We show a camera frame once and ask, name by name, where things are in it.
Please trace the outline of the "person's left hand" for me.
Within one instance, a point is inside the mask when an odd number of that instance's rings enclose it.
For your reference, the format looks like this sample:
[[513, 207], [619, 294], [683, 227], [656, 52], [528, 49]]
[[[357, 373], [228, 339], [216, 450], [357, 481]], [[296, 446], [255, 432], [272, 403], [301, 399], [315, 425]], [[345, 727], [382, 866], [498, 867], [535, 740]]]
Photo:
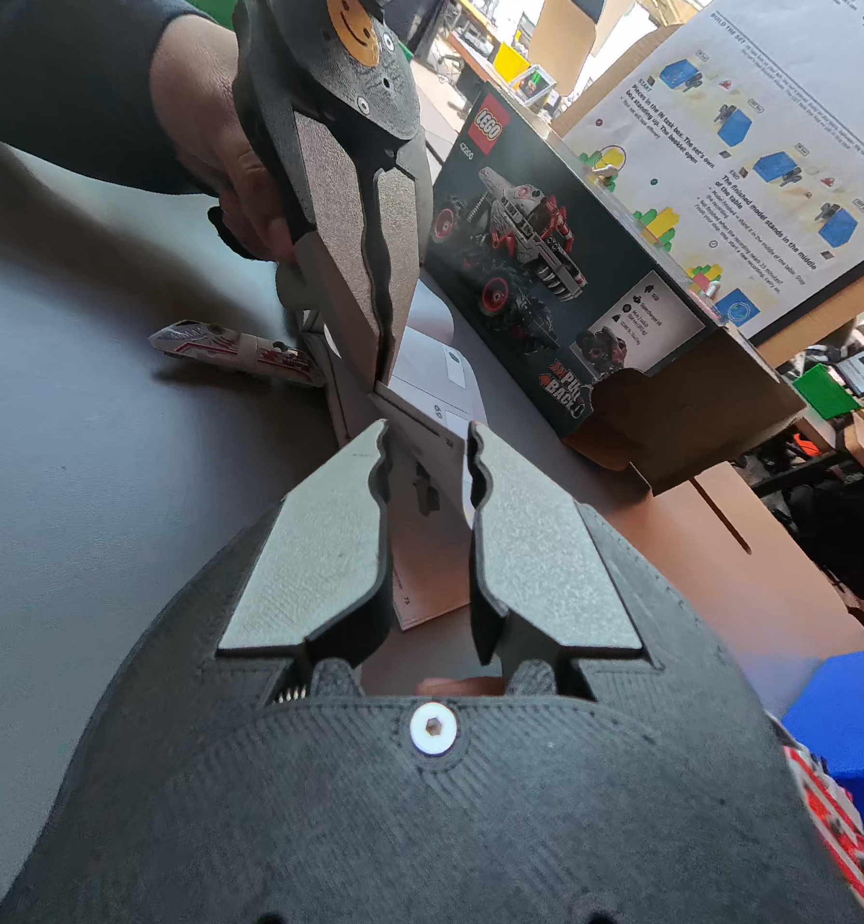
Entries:
[[275, 179], [253, 151], [232, 96], [236, 36], [206, 18], [183, 15], [164, 29], [149, 86], [158, 121], [177, 159], [215, 191], [223, 223], [261, 260], [295, 262]]

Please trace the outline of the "flat brown cardboard sheet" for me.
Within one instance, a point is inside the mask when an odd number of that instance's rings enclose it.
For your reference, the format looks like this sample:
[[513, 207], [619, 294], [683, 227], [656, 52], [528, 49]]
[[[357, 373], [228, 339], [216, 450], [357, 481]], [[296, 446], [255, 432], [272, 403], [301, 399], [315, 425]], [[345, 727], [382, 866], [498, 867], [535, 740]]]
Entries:
[[606, 518], [715, 630], [773, 713], [824, 661], [864, 651], [842, 597], [730, 464]]

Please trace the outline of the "yellow box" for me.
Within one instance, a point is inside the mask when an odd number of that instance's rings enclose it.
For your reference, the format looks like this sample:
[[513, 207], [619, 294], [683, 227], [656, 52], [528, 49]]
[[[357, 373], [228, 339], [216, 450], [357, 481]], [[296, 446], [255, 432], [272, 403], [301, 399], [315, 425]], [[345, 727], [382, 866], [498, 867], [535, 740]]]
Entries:
[[507, 84], [530, 67], [530, 62], [510, 42], [501, 42], [491, 58], [495, 73]]

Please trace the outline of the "large brown cardboard box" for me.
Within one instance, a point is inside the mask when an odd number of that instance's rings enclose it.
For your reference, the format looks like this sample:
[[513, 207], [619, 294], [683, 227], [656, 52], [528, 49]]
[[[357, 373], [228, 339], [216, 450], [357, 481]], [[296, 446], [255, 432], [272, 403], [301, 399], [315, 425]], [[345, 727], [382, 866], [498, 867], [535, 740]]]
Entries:
[[655, 28], [682, 25], [707, 2], [545, 1], [530, 37], [527, 59], [560, 84], [576, 83], [588, 57], [599, 52], [634, 7]]

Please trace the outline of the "red white sticker sheet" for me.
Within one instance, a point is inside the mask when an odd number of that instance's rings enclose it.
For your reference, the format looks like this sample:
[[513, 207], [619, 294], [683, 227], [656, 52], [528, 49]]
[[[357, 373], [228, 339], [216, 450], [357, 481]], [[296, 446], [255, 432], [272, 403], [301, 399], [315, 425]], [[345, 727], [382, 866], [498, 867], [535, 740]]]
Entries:
[[322, 388], [325, 385], [322, 371], [305, 351], [219, 324], [178, 321], [152, 334], [148, 342], [156, 351], [171, 358], [301, 386]]

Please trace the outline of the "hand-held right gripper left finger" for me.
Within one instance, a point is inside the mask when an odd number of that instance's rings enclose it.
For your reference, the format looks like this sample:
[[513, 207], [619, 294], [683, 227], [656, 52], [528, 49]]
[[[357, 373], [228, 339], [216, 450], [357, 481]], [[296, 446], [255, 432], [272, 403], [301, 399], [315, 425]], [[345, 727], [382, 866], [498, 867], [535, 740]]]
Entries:
[[227, 657], [359, 667], [394, 621], [388, 423], [369, 425], [290, 491], [218, 643]]

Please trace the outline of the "white instruction poster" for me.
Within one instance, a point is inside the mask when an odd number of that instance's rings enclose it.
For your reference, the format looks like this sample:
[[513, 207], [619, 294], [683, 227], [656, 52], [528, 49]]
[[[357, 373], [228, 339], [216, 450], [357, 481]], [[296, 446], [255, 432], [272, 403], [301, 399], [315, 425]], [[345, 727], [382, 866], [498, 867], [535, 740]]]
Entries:
[[754, 343], [864, 275], [864, 1], [711, 2], [564, 117]]

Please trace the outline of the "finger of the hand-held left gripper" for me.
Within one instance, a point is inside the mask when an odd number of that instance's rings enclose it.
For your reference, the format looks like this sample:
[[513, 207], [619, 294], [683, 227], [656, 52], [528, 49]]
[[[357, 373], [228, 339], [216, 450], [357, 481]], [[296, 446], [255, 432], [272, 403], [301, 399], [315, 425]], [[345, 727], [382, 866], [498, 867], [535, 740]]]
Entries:
[[379, 175], [377, 195], [382, 237], [390, 265], [389, 319], [384, 328], [381, 363], [394, 365], [421, 271], [415, 183], [401, 170], [391, 169]]
[[310, 304], [356, 383], [387, 385], [389, 294], [375, 280], [383, 233], [369, 212], [377, 205], [377, 175], [392, 166], [392, 140], [359, 113], [337, 134], [300, 111], [292, 118], [312, 225], [294, 250]]

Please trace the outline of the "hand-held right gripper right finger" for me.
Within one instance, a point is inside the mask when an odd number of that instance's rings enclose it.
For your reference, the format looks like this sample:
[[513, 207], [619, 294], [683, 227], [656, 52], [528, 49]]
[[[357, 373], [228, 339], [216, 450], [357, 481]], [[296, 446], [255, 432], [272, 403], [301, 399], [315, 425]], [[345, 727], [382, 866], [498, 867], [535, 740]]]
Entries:
[[636, 660], [645, 651], [582, 506], [488, 426], [467, 442], [470, 615], [479, 662]]

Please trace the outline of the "white instruction booklet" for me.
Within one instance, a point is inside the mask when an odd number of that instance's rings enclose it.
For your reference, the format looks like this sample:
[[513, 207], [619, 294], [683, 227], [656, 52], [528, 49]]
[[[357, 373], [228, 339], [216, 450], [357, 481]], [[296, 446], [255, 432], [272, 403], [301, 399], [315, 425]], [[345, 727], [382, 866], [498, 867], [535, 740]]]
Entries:
[[325, 376], [324, 393], [339, 446], [387, 421], [387, 519], [393, 599], [404, 631], [469, 604], [474, 508], [467, 438], [486, 422], [471, 364], [451, 344], [449, 308], [423, 282], [413, 297], [387, 385], [364, 394], [330, 333], [301, 332]]

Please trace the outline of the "dark lego box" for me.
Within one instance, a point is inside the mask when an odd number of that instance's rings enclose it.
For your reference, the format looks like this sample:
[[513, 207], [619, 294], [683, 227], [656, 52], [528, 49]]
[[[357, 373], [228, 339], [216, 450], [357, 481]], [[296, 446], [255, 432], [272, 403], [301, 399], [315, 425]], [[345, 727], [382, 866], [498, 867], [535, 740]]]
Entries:
[[560, 442], [655, 492], [804, 413], [800, 394], [561, 142], [485, 83], [434, 184], [426, 266]]

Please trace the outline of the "person's left forearm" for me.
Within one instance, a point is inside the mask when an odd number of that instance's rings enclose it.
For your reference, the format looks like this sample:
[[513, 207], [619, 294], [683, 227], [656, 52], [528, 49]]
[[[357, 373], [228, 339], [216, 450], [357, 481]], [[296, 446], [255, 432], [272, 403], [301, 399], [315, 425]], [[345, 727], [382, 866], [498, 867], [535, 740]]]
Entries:
[[181, 1], [0, 1], [0, 142], [75, 174], [162, 194], [212, 191], [153, 108], [151, 63]]

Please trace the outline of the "blue plastic bin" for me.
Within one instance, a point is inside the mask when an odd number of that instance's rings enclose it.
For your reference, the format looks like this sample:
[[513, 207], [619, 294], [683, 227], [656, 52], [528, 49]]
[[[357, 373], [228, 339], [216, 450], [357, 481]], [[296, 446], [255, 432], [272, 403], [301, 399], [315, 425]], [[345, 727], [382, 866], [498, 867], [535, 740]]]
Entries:
[[828, 659], [787, 709], [784, 727], [853, 797], [864, 823], [864, 652]]

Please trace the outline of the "grey red lego model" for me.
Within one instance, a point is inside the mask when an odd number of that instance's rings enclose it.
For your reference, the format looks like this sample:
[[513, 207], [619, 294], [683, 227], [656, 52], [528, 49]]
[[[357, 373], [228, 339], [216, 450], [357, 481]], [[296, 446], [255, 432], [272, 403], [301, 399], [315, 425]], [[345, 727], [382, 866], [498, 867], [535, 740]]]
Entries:
[[825, 847], [864, 910], [864, 822], [851, 792], [829, 774], [826, 761], [767, 713], [800, 799]]

